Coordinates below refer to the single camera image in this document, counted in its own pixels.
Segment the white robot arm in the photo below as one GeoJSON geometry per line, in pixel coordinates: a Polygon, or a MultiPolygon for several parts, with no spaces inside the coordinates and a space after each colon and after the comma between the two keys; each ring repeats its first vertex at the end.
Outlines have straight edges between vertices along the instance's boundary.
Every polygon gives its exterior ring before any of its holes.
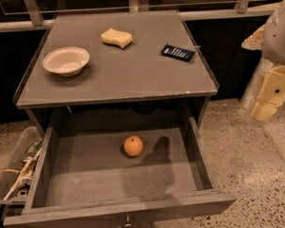
{"type": "Polygon", "coordinates": [[[251,119],[268,122],[285,103],[285,0],[241,47],[260,50],[261,59],[240,103],[251,119]]]}

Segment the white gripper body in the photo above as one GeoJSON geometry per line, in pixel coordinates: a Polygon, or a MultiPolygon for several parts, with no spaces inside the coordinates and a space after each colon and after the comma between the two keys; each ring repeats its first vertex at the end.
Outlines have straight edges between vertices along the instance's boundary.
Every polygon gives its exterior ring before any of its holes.
{"type": "Polygon", "coordinates": [[[265,23],[261,50],[264,59],[285,65],[285,0],[265,23]]]}

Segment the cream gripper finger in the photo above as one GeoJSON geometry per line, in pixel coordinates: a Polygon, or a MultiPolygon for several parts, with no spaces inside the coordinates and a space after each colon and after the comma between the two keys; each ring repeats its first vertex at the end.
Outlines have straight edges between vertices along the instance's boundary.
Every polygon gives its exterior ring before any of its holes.
{"type": "Polygon", "coordinates": [[[248,50],[261,50],[263,31],[264,27],[259,27],[253,34],[242,42],[241,46],[248,50]]]}
{"type": "Polygon", "coordinates": [[[276,66],[264,75],[251,117],[260,122],[268,122],[284,103],[285,66],[276,66]]]}

